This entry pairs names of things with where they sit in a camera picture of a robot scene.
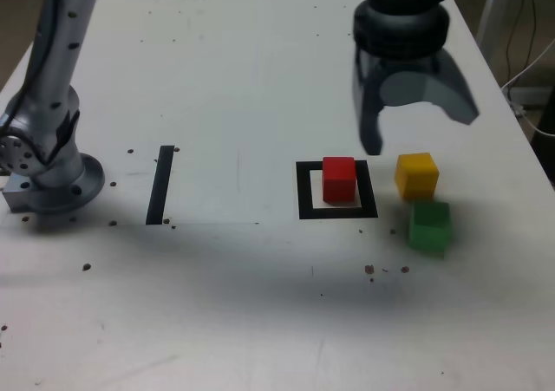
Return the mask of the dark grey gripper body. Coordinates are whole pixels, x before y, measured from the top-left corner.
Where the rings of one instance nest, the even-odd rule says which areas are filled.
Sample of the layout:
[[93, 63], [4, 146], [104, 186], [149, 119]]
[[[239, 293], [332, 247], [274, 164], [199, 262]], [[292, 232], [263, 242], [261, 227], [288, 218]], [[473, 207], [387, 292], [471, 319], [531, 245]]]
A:
[[369, 58], [368, 74], [370, 76], [388, 76], [400, 72], [416, 72], [423, 73], [425, 75], [438, 75], [439, 60], [436, 55], [407, 60], [396, 60], [377, 56], [371, 56]]

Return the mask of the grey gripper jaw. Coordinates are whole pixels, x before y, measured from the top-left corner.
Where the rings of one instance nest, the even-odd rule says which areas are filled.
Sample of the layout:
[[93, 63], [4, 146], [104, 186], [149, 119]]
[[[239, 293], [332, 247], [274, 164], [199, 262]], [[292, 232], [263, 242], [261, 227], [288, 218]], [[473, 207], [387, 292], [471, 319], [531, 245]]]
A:
[[385, 76], [380, 96], [387, 107], [428, 102], [441, 108], [447, 117], [470, 125], [479, 116], [472, 93], [453, 57], [444, 49], [435, 54], [439, 74], [400, 72]]
[[359, 45], [355, 46], [352, 94], [359, 138], [367, 155], [380, 155], [382, 152], [379, 114], [384, 108], [380, 90], [385, 70], [380, 61]]

